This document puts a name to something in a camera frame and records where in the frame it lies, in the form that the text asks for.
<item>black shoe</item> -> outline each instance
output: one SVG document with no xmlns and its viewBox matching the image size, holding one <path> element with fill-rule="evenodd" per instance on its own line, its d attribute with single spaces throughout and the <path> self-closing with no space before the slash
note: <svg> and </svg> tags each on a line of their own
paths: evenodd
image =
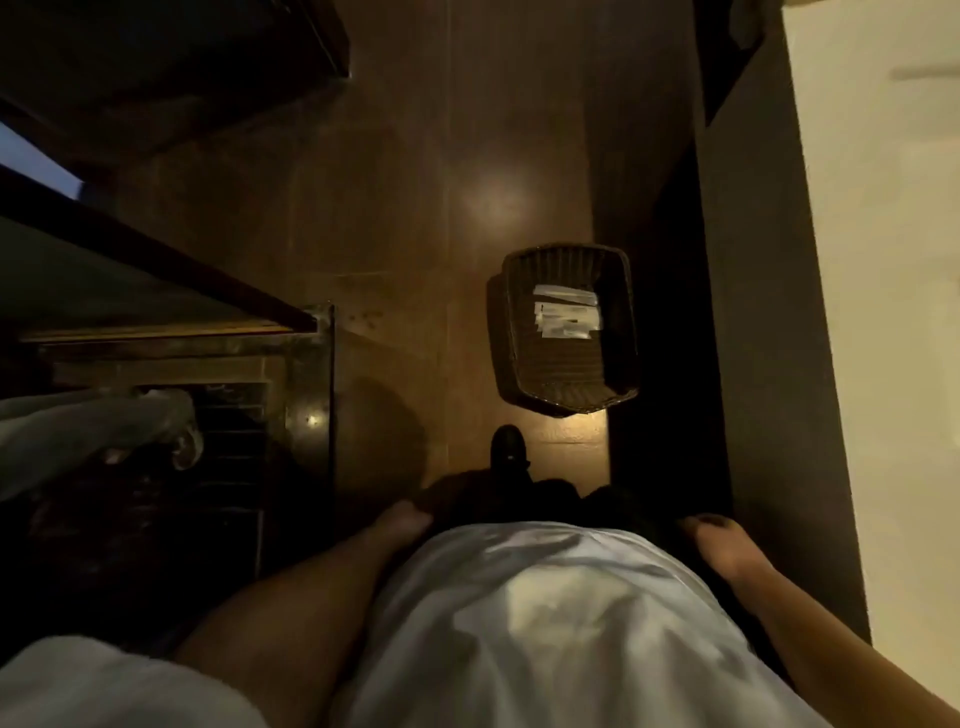
<svg viewBox="0 0 960 728">
<path fill-rule="evenodd" d="M 523 433 L 515 425 L 502 425 L 493 434 L 490 443 L 490 469 L 494 473 L 526 473 L 527 444 Z"/>
</svg>

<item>white shirt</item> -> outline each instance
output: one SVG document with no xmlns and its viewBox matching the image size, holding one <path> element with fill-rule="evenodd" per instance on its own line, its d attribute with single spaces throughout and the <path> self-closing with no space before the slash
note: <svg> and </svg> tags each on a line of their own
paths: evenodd
<svg viewBox="0 0 960 728">
<path fill-rule="evenodd" d="M 623 531 L 447 531 L 394 575 L 369 625 L 336 728 L 827 726 L 750 651 L 703 581 Z M 24 663 L 56 652 L 50 642 L 0 670 L 0 725 L 264 725 L 215 681 L 92 641 L 82 642 L 99 657 L 74 649 L 69 670 Z M 138 701 L 155 706 L 149 721 Z"/>
</svg>

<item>brown basket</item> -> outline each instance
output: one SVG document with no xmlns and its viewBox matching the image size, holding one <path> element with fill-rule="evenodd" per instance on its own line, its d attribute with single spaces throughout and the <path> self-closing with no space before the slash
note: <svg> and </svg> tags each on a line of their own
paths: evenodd
<svg viewBox="0 0 960 728">
<path fill-rule="evenodd" d="M 633 289 L 622 251 L 572 243 L 530 248 L 504 259 L 503 279 L 510 360 L 523 397 L 565 417 L 636 396 Z M 538 283 L 596 293 L 602 330 L 589 339 L 544 339 L 537 331 L 534 301 L 551 299 L 534 296 Z"/>
</svg>

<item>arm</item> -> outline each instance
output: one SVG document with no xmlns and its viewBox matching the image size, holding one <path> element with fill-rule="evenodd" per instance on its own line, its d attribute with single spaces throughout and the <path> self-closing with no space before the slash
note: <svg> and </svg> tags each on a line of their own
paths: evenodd
<svg viewBox="0 0 960 728">
<path fill-rule="evenodd" d="M 960 728 L 960 713 L 774 569 L 737 523 L 700 516 L 684 529 L 763 624 L 800 697 L 835 728 Z"/>
<path fill-rule="evenodd" d="M 271 728 L 316 725 L 378 576 L 430 521 L 398 503 L 353 538 L 228 600 L 187 638 L 177 662 L 243 693 Z"/>
</svg>

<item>dark pants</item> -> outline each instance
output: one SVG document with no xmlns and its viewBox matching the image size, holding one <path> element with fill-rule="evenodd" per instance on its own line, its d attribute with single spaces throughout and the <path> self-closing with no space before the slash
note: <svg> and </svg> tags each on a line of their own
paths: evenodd
<svg viewBox="0 0 960 728">
<path fill-rule="evenodd" d="M 565 480 L 533 482 L 527 472 L 494 477 L 490 471 L 454 475 L 434 489 L 421 505 L 435 514 L 431 535 L 471 523 L 522 521 L 551 521 L 636 533 L 703 579 L 746 636 L 756 656 L 789 683 L 783 663 L 759 621 L 743 608 L 680 527 L 671 519 L 659 518 L 633 491 L 608 485 L 581 498 Z M 453 495 L 444 497 L 444 489 Z"/>
</svg>

